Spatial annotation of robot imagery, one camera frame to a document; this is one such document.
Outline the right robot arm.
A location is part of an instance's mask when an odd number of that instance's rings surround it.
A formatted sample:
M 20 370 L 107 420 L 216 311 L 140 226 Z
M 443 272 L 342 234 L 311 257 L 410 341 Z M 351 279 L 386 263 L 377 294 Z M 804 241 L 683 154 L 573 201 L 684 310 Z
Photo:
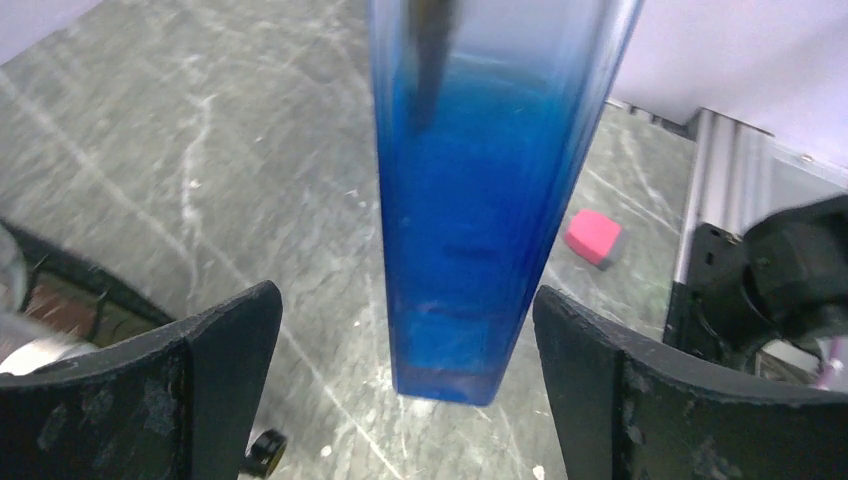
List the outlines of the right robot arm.
M 847 197 L 776 212 L 744 234 L 706 222 L 672 285 L 665 344 L 744 373 L 823 387 L 847 365 Z

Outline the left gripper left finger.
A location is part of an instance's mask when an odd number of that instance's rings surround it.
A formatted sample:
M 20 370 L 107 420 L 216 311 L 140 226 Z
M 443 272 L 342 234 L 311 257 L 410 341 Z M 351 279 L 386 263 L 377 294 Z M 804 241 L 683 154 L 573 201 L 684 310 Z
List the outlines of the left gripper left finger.
M 5 479 L 235 479 L 283 312 L 261 282 L 192 317 L 1 378 Z

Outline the tall blue square bottle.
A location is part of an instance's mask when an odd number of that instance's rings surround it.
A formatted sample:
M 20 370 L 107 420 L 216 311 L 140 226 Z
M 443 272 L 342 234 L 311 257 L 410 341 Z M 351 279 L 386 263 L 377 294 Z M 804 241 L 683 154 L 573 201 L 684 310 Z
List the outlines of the tall blue square bottle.
M 407 2 L 367 5 L 395 390 L 490 404 L 638 1 L 460 1 L 435 115 L 409 118 Z

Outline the clear bottle black cap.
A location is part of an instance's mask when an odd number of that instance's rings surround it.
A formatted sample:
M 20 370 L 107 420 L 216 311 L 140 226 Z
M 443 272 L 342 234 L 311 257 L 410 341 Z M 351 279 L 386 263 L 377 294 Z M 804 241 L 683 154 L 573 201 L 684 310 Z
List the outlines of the clear bottle black cap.
M 240 472 L 254 478 L 268 479 L 277 469 L 287 445 L 288 438 L 277 429 L 252 429 Z

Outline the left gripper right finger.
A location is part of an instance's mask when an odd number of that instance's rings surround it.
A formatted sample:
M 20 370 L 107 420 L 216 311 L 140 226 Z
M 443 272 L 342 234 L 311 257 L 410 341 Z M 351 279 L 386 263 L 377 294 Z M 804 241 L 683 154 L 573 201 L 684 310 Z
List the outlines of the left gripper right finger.
M 541 287 L 532 319 L 571 479 L 843 479 L 847 397 L 683 353 Z

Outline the clear round labelled bottle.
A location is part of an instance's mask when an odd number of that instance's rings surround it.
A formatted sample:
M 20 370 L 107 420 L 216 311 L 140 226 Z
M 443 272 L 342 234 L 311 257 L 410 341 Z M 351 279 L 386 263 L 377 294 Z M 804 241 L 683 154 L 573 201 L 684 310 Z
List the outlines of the clear round labelled bottle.
M 1 226 L 1 311 L 19 312 L 27 290 L 28 274 L 23 253 L 11 233 Z

